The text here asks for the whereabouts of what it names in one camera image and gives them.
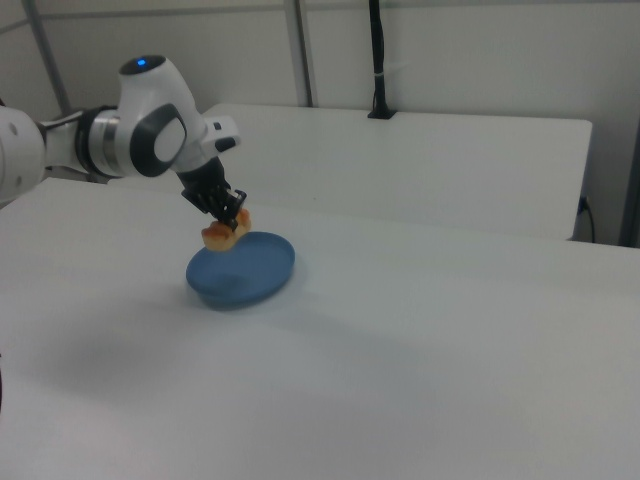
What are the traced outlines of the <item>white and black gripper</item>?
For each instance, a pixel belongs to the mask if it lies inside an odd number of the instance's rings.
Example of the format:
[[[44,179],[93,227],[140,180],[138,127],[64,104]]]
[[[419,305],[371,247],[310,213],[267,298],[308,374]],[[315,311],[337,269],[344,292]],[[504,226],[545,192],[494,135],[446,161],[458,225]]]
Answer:
[[[220,155],[240,144],[236,122],[230,116],[205,117],[203,135],[185,146],[177,160],[181,195],[204,214],[235,231],[247,194],[233,190],[225,178]]]

